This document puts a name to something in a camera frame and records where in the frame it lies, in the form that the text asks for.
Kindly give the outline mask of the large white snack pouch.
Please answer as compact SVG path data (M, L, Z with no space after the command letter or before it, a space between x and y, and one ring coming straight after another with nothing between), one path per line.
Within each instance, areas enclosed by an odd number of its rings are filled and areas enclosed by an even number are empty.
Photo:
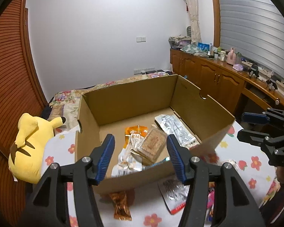
M173 134L180 146L190 150L200 144L176 115L161 114L155 117L155 121L166 134Z

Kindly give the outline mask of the brown cracker pack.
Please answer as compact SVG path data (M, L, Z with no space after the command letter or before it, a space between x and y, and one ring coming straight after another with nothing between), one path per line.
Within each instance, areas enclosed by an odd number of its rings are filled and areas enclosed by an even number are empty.
M152 127L142 142L137 147L131 149L131 153L140 156L142 162L149 166L156 163L166 147L166 142L167 134L156 127Z

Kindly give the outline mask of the orange white snack packet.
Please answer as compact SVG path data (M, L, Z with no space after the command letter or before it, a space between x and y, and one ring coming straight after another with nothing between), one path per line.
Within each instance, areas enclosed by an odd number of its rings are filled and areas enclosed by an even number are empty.
M118 163L112 169L111 177L121 177L143 170L142 157L132 153L148 134L148 127L133 126L125 129L125 144L119 153Z

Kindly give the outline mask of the white red-edged snack pouch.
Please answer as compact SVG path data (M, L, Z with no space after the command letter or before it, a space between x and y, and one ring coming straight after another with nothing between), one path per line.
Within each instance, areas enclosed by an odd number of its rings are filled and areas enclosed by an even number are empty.
M184 186L175 176L162 179L158 187L171 215L185 207L190 186Z

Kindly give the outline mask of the white fruit print blanket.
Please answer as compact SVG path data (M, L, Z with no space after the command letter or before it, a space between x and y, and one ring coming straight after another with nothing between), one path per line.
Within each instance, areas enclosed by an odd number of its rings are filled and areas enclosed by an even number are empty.
M241 128L234 122L215 151L205 155L203 159L215 165L231 163L257 205L261 205L274 195L280 185L275 180L275 168L268 164L268 159L260 148L237 140L236 135ZM75 135L78 130L79 126L70 130L56 129L56 135L45 147L41 173L53 162L61 166L75 162ZM114 205L110 196L97 194L95 197L104 226L178 226L182 210L171 214L165 201L165 192L171 191L172 186L178 183L175 175L172 175L128 191L131 221L114 219Z

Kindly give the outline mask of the wooden sideboard cabinet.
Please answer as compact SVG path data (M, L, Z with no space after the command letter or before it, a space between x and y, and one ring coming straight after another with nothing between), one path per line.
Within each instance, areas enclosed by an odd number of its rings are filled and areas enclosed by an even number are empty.
M237 72L225 62L171 49L170 63L174 73L197 85L202 95L210 95L237 120L245 111L284 110L284 95L280 90L270 90L265 82Z

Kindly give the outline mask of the brown cardboard box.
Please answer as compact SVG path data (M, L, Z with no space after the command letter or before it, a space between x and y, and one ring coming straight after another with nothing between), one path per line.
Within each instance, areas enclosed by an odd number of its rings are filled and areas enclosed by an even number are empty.
M111 177L125 144L125 129L151 128L155 117L176 115L197 136L200 144L193 155L213 152L235 118L210 96L202 97L195 84L179 75L168 75L112 86L92 92L89 102L81 100L80 131L76 134L76 160L88 156L107 134L115 138L115 149L104 180L93 189L98 194L125 191L157 181L174 173L171 162L121 177Z

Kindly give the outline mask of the brown foil candy packet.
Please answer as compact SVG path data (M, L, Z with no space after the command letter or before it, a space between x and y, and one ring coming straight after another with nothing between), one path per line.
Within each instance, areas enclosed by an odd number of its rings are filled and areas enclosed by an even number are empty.
M114 204L114 219L120 221L132 221L131 213L127 204L127 194L125 191L109 194Z

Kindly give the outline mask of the pink bottle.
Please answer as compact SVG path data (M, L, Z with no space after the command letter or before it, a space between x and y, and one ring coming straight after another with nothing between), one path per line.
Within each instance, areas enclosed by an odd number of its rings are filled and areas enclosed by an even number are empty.
M236 64L236 52L235 52L235 48L231 48L230 51L227 54L227 60L226 60L227 64L229 65L234 65Z

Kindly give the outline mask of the yellow Pikachu plush toy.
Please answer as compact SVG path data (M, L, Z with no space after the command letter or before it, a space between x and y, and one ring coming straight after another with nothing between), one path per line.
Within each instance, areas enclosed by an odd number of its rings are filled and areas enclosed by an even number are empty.
M54 130L66 122L65 117L51 121L24 113L18 121L18 133L9 149L9 171L18 180L37 184L41 179L41 165L47 142Z

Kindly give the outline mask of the grey window blind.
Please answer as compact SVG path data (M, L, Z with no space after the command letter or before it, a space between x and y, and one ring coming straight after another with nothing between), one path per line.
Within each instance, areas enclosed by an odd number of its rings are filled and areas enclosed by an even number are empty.
M219 0L221 47L284 79L284 17L271 0Z

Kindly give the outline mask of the wooden louvered wardrobe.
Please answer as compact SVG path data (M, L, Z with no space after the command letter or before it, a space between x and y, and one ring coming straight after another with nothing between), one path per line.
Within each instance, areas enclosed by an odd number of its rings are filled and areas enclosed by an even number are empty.
M12 0L0 16L0 218L16 226L25 207L24 181L15 182L8 167L23 113L39 116L48 104L34 67L26 0Z

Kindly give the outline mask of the beige curtain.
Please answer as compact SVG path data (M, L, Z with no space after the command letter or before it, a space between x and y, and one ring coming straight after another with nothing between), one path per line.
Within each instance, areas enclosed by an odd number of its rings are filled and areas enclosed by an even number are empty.
M198 0L186 0L191 27L191 41L201 42L200 23L198 17Z

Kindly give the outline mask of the white wall switch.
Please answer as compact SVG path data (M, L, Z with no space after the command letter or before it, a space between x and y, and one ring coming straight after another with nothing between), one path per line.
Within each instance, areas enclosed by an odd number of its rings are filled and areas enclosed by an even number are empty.
M137 43L144 43L144 42L146 42L146 37L137 37L136 42Z

